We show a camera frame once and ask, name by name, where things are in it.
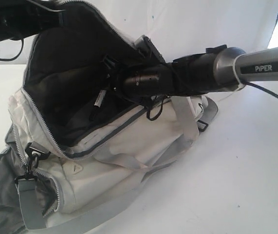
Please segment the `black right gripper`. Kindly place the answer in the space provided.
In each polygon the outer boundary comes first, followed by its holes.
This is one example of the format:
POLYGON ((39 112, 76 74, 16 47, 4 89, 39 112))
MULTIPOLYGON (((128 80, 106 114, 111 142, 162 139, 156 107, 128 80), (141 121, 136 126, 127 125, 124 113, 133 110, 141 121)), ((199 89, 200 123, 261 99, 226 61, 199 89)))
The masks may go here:
POLYGON ((102 63, 107 76, 101 83, 101 90, 117 95, 133 95, 133 91, 126 87, 126 80, 133 73, 134 66, 122 63, 109 55, 103 57, 102 63))

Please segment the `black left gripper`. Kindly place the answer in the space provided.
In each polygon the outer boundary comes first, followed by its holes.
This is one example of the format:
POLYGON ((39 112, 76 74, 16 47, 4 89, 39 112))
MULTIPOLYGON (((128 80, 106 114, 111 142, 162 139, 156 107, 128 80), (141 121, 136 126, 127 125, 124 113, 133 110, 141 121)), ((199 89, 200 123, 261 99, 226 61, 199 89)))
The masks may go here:
POLYGON ((0 30, 9 39, 23 39, 63 26, 65 15, 54 0, 22 0, 1 11, 0 30))

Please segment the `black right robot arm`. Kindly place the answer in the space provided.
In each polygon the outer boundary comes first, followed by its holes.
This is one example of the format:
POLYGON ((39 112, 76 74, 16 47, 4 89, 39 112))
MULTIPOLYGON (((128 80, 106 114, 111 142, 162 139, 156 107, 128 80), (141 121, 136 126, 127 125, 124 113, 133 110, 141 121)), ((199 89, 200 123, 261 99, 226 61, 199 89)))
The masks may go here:
POLYGON ((233 92, 254 81, 278 81, 278 47, 246 53, 222 45, 170 63, 124 67, 108 78, 104 89, 129 99, 187 97, 233 92))

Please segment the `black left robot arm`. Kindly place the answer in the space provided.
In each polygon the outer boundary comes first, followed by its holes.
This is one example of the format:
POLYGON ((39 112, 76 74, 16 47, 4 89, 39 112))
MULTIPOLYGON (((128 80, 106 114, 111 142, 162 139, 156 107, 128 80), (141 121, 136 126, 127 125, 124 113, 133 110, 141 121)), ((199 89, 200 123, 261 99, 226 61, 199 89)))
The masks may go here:
POLYGON ((65 9, 54 0, 0 0, 0 42, 60 27, 64 15, 65 9))

